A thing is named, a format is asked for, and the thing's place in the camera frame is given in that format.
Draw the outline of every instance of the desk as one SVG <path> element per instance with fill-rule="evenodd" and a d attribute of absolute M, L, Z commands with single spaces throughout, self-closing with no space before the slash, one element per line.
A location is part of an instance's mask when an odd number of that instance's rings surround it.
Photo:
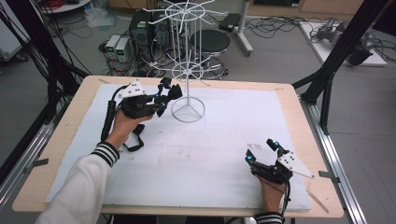
<path fill-rule="evenodd" d="M 143 85 L 157 85 L 159 79 L 139 78 Z M 92 99 L 101 84 L 126 84 L 131 77 L 86 77 L 81 84 L 74 100 L 67 108 L 53 136 L 49 140 L 40 159 L 49 158 L 49 164 L 36 167 L 26 180 L 17 196 L 13 209 L 24 212 L 40 212 L 47 206 L 45 199 L 55 179 L 58 167 Z M 296 96 L 294 88 L 289 84 L 251 83 L 231 81 L 206 81 L 210 87 L 201 82 L 192 82 L 192 87 L 224 88 L 233 90 L 274 91 L 281 104 L 285 121 L 288 124 L 291 142 L 294 149 L 306 166 L 317 176 L 315 179 L 305 178 L 312 209 L 307 212 L 288 212 L 287 217 L 341 217 L 343 209 L 335 192 L 332 181 L 318 176 L 318 171 L 327 171 L 320 156 L 318 146 L 305 118 L 304 111 Z M 223 217 L 251 217 L 259 210 L 246 208 L 192 208 L 192 207 L 145 207 L 104 205 L 103 213 L 112 214 L 155 214 L 155 215 L 205 215 Z"/>

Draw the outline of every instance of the floor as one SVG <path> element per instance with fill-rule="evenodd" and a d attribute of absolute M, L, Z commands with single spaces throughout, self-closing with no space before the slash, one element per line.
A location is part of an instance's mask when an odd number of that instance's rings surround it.
<path fill-rule="evenodd" d="M 230 12 L 237 7 L 230 6 Z M 113 27 L 88 28 L 82 10 L 64 13 L 57 19 L 71 32 L 64 36 L 68 47 L 96 75 L 106 72 L 106 60 L 98 46 L 112 34 L 122 34 L 129 15 L 115 19 Z M 233 34 L 231 46 L 220 58 L 230 74 L 223 81 L 293 83 L 316 72 L 320 61 L 299 28 L 261 38 L 249 29 L 245 35 L 254 48 L 246 57 Z M 396 37 L 375 32 L 383 40 Z M 54 39 L 62 54 L 59 39 Z M 333 81 L 329 132 L 368 223 L 396 222 L 396 63 L 385 67 L 342 66 Z M 2 63 L 0 107 L 3 164 L 46 103 L 46 82 L 31 61 Z M 296 90 L 303 93 L 306 87 Z M 0 223 L 34 223 L 36 213 L 17 213 L 11 205 L 17 192 L 0 211 Z M 160 217 L 160 223 L 183 223 L 183 217 Z M 339 219 L 298 218 L 297 223 L 350 223 L 347 214 Z M 106 223 L 100 217 L 98 223 Z"/>

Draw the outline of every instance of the hand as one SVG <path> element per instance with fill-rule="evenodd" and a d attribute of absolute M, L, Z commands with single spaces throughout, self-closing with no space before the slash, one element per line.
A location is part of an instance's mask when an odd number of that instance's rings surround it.
<path fill-rule="evenodd" d="M 130 119 L 125 116 L 122 110 L 119 110 L 114 118 L 113 130 L 105 142 L 108 142 L 114 148 L 120 148 L 120 146 L 128 140 L 129 133 L 136 128 L 137 124 L 152 119 L 152 117 L 151 115 L 140 119 Z"/>
<path fill-rule="evenodd" d="M 276 184 L 260 178 L 262 184 L 262 207 L 264 212 L 279 212 L 280 200 L 285 191 L 285 184 Z"/>

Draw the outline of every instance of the striped sleeve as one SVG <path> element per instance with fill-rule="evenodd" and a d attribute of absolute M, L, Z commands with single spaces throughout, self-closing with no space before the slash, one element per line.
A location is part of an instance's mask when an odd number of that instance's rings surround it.
<path fill-rule="evenodd" d="M 96 149 L 91 154 L 99 156 L 105 160 L 110 167 L 113 167 L 116 161 L 120 158 L 120 153 L 107 142 L 101 142 L 96 145 Z"/>
<path fill-rule="evenodd" d="M 255 216 L 257 224 L 282 224 L 282 217 L 277 212 L 261 213 Z"/>

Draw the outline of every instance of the white sleeve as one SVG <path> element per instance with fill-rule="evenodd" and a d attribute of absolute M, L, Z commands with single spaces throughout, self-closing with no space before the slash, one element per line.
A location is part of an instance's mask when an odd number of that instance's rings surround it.
<path fill-rule="evenodd" d="M 35 223 L 96 223 L 111 167 L 119 158 L 119 152 L 106 142 L 98 144 L 91 155 L 79 158 Z"/>

